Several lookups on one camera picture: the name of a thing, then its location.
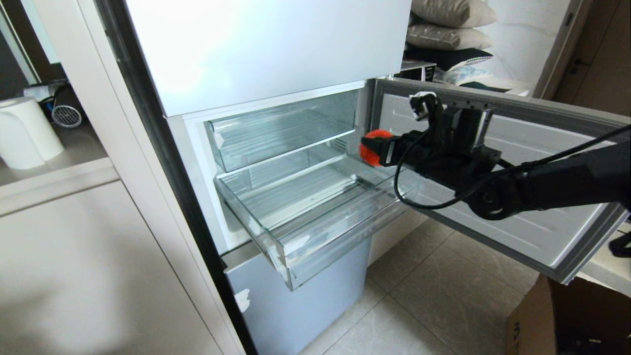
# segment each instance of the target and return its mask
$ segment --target pillow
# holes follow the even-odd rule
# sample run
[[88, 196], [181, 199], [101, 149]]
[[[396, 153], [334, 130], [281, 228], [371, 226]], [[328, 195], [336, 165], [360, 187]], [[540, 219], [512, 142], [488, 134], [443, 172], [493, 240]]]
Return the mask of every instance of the pillow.
[[482, 0], [413, 0], [412, 12], [425, 21], [456, 28], [497, 21], [495, 11]]
[[434, 71], [433, 80], [437, 83], [443, 84], [453, 84], [456, 86], [460, 86], [465, 83], [470, 83], [472, 81], [476, 81], [482, 78], [488, 78], [491, 73], [487, 72], [484, 69], [478, 69], [473, 66], [461, 66], [458, 69], [454, 69], [452, 71], [442, 71], [441, 69], [436, 68]]
[[408, 27], [406, 42], [418, 48], [446, 51], [486, 49], [492, 45], [487, 35], [473, 28], [447, 28], [429, 23]]
[[405, 58], [417, 61], [436, 63], [436, 66], [444, 71], [460, 68], [464, 65], [480, 63], [493, 57], [489, 52], [475, 48], [461, 49], [460, 51], [441, 51], [439, 49], [408, 48]]

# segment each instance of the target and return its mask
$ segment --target transparent drawer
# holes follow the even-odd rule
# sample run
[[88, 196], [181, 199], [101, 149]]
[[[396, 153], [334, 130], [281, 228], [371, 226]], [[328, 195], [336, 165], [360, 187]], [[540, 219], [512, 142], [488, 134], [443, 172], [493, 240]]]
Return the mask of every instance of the transparent drawer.
[[393, 175], [394, 169], [375, 169], [318, 145], [216, 184], [296, 289], [406, 209], [392, 192]]
[[230, 172], [353, 131], [357, 90], [206, 123], [215, 161]]

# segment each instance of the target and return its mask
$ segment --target sticker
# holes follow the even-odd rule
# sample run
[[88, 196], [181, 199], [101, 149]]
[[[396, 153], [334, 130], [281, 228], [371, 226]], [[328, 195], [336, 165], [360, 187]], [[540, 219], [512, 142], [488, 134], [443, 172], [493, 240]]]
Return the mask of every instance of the sticker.
[[298, 249], [302, 248], [305, 244], [307, 244], [307, 241], [310, 238], [311, 238], [310, 235], [306, 235], [304, 237], [290, 241], [284, 248], [285, 255], [289, 255], [293, 253], [294, 251], [297, 251]]
[[225, 140], [221, 136], [221, 133], [215, 133], [215, 144], [217, 144], [217, 148], [221, 149], [224, 141]]
[[237, 306], [239, 306], [239, 311], [241, 311], [241, 313], [245, 312], [250, 306], [250, 300], [248, 299], [249, 296], [250, 289], [244, 289], [235, 295], [235, 300], [237, 301]]

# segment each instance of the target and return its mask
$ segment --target refrigerator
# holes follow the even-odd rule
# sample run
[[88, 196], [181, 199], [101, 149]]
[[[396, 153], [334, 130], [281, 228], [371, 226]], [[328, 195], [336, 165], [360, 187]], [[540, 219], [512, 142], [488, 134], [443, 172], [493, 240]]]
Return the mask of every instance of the refrigerator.
[[[371, 237], [409, 207], [394, 195], [393, 167], [362, 162], [360, 139], [373, 129], [427, 129], [410, 95], [494, 107], [486, 144], [512, 164], [628, 124], [605, 112], [393, 77], [410, 0], [96, 3], [136, 107], [145, 116], [147, 107], [160, 111], [143, 121], [171, 185], [194, 196], [199, 213], [189, 223], [209, 230], [196, 241], [207, 264], [221, 265], [232, 296], [224, 301], [237, 304], [232, 319], [246, 328], [242, 341], [261, 354], [298, 353], [361, 296]], [[453, 197], [410, 171], [399, 189], [420, 203]], [[618, 203], [499, 221], [462, 202], [420, 212], [563, 283], [628, 216]]]

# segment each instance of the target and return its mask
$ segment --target tiled floor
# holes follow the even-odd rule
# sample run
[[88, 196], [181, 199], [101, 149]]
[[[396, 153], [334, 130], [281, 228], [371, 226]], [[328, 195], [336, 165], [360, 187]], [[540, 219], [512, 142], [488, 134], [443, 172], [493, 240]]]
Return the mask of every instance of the tiled floor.
[[301, 355], [504, 353], [537, 273], [426, 220], [368, 269], [362, 298]]

